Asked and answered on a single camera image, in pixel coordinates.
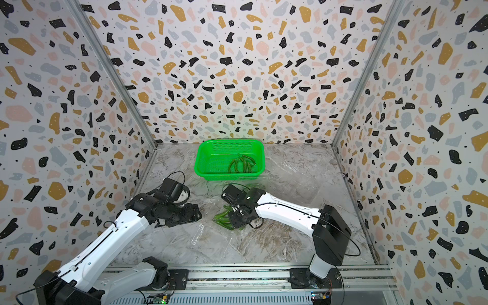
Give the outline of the green peppers bunch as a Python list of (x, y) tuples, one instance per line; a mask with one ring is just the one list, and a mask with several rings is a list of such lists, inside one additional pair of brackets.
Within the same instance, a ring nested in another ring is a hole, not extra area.
[(213, 217), (213, 222), (224, 229), (233, 231), (235, 228), (230, 221), (230, 212), (233, 211), (231, 206), (224, 206), (224, 211)]
[(229, 174), (250, 174), (256, 164), (256, 161), (250, 156), (238, 155), (237, 158), (231, 160), (227, 171)]
[(245, 188), (245, 189), (258, 188), (258, 189), (265, 190), (265, 187), (262, 184), (259, 184), (259, 183), (243, 184), (242, 187)]

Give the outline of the green peppers bunch back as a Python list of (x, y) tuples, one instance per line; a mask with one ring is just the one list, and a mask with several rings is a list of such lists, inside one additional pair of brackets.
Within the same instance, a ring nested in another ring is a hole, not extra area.
[(259, 184), (259, 183), (243, 184), (242, 187), (245, 188), (245, 189), (258, 188), (258, 189), (265, 190), (265, 187), (262, 184)]

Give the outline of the green peppers bunch front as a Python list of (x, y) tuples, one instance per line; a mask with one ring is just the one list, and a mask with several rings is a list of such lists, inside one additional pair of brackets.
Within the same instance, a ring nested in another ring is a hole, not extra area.
[(237, 158), (231, 160), (227, 171), (229, 174), (250, 174), (256, 164), (256, 161), (250, 156), (238, 155)]

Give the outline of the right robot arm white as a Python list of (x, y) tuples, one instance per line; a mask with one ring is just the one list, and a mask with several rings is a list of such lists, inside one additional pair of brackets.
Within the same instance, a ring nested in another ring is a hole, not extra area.
[(232, 207), (229, 219), (235, 229), (262, 218), (280, 222), (309, 236), (315, 249), (308, 268), (313, 276), (324, 279), (332, 268), (343, 264), (352, 232), (334, 207), (304, 207), (259, 188), (244, 191), (233, 185), (224, 189), (221, 198)]

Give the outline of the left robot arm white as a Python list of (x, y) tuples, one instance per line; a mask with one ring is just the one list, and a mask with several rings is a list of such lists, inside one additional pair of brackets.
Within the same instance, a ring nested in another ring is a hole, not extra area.
[(198, 205), (178, 206), (141, 193), (132, 198), (118, 218), (74, 259), (57, 271), (45, 271), (34, 282), (39, 304), (109, 304), (139, 288), (170, 286), (167, 263), (148, 257), (112, 277), (101, 274), (141, 232), (163, 220), (165, 226), (197, 222)]

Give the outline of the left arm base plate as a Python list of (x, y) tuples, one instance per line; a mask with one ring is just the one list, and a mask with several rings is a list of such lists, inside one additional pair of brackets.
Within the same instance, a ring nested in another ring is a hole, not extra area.
[(156, 275), (156, 278), (147, 286), (141, 286), (141, 291), (165, 293), (171, 291), (185, 291), (189, 278), (188, 269), (169, 269), (167, 275)]

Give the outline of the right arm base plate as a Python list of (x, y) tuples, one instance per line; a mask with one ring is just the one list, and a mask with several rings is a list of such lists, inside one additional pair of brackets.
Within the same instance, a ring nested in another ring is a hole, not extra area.
[(343, 287), (341, 275), (335, 268), (332, 268), (324, 279), (313, 275), (308, 268), (291, 268), (289, 273), (288, 282), (293, 289)]

